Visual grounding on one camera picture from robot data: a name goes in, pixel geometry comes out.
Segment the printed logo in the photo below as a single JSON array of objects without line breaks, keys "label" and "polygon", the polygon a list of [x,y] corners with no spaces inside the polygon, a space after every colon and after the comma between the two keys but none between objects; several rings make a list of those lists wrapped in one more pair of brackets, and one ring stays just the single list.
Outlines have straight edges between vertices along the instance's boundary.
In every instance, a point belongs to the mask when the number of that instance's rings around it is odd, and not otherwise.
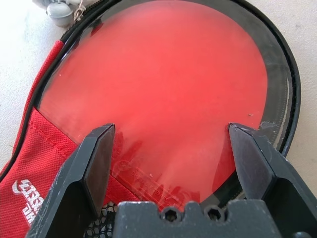
[{"label": "printed logo", "polygon": [[22,209],[22,213],[30,226],[35,219],[44,199],[37,192],[36,188],[27,179],[22,180],[19,185],[17,181],[12,185],[12,191],[18,195],[22,194],[26,200],[26,206]]}]

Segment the red fabric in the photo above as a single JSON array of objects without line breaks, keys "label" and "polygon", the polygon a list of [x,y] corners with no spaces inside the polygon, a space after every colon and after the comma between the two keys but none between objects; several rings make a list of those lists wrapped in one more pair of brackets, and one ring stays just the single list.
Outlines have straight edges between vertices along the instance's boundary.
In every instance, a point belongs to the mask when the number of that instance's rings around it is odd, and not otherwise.
[{"label": "red fabric", "polygon": [[54,44],[53,48],[51,49],[49,55],[46,57],[42,67],[40,68],[40,71],[38,72],[38,74],[36,75],[36,77],[34,79],[34,82],[33,82],[32,86],[31,86],[29,95],[28,95],[28,97],[26,99],[26,102],[25,102],[25,107],[24,107],[24,111],[23,111],[23,115],[22,115],[22,120],[21,120],[21,124],[20,124],[20,128],[19,128],[18,134],[17,134],[16,139],[15,139],[15,143],[14,143],[14,146],[13,146],[13,151],[15,151],[16,145],[17,145],[18,140],[20,138],[21,129],[22,129],[22,125],[24,123],[26,110],[27,110],[27,108],[28,108],[28,106],[30,104],[33,92],[34,92],[36,86],[38,85],[39,81],[43,77],[44,73],[49,68],[50,64],[54,61],[54,59],[56,58],[57,54],[60,52],[61,48],[63,48],[63,46],[64,46],[64,43],[62,41],[56,41],[55,42],[55,44]]},{"label": "red fabric", "polygon": [[[27,199],[32,200],[38,196],[36,192],[41,198],[46,197],[60,166],[76,146],[72,140],[33,109],[19,156],[0,183],[1,237],[25,236],[29,229],[27,216],[32,219],[31,213],[35,213],[35,209],[29,209],[28,204],[32,206],[41,202],[39,197],[32,202],[28,202]],[[29,194],[25,198],[22,192],[14,193],[12,186],[15,182],[19,186],[26,179],[29,182],[25,192],[29,191]]]}]

